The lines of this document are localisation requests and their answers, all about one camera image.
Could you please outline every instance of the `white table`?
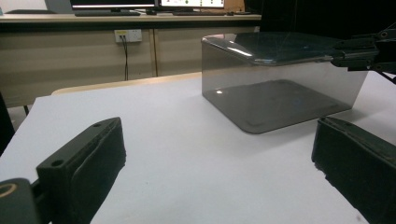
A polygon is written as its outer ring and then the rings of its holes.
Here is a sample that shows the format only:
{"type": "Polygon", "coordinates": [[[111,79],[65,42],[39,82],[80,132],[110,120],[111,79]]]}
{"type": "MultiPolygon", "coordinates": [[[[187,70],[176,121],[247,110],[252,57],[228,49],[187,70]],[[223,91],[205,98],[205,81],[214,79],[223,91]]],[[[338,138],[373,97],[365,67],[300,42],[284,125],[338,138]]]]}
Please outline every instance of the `white table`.
{"type": "MultiPolygon", "coordinates": [[[[334,117],[395,145],[395,95],[370,73],[354,108],[334,117]]],[[[367,223],[311,161],[316,120],[243,133],[201,95],[199,77],[37,98],[0,180],[33,182],[41,161],[113,117],[127,162],[92,223],[367,223]]]]}

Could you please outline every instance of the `monitor screen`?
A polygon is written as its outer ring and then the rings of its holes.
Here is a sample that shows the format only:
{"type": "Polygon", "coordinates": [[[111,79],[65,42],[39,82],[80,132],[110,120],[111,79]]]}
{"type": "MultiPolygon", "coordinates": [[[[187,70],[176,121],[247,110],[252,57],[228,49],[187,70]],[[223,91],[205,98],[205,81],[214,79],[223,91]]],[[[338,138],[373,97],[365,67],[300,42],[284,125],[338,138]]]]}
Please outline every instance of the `monitor screen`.
{"type": "Polygon", "coordinates": [[[73,10],[100,10],[154,7],[155,0],[70,0],[73,10]]]}
{"type": "Polygon", "coordinates": [[[160,7],[224,8],[224,0],[159,0],[160,7]]]}

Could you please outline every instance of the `wooden desk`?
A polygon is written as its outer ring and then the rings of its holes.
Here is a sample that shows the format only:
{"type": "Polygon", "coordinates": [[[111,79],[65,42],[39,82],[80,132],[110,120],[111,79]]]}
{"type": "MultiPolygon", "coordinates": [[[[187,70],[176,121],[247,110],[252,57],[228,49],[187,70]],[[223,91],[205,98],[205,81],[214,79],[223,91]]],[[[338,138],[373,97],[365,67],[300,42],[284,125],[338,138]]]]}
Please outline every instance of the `wooden desk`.
{"type": "Polygon", "coordinates": [[[261,16],[0,16],[0,90],[7,107],[53,91],[122,81],[125,55],[114,30],[142,29],[128,44],[129,78],[201,72],[201,38],[253,32],[261,16]]]}
{"type": "MultiPolygon", "coordinates": [[[[396,144],[395,94],[369,73],[353,109],[333,116],[396,144]]],[[[40,162],[113,117],[127,162],[92,223],[367,223],[311,161],[315,120],[243,133],[201,95],[199,77],[38,98],[0,179],[35,181],[40,162]]]]}

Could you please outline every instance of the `box lid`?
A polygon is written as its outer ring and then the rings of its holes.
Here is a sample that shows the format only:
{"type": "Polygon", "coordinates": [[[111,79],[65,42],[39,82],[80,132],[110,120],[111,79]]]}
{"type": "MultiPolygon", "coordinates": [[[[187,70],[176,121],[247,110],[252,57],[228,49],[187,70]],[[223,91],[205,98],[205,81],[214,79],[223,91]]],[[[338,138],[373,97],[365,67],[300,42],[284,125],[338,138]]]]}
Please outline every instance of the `box lid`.
{"type": "Polygon", "coordinates": [[[209,35],[203,44],[221,49],[250,63],[280,66],[329,62],[340,39],[287,32],[209,35]]]}

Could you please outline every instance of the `clear acrylic container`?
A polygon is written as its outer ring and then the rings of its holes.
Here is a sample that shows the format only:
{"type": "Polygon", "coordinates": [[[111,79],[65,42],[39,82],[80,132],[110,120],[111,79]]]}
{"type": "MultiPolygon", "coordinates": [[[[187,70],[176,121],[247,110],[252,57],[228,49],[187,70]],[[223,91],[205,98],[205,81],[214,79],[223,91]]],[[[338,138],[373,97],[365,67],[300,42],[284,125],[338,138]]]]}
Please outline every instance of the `clear acrylic container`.
{"type": "Polygon", "coordinates": [[[247,133],[348,110],[367,71],[330,63],[338,41],[281,32],[205,36],[202,94],[247,133]]]}

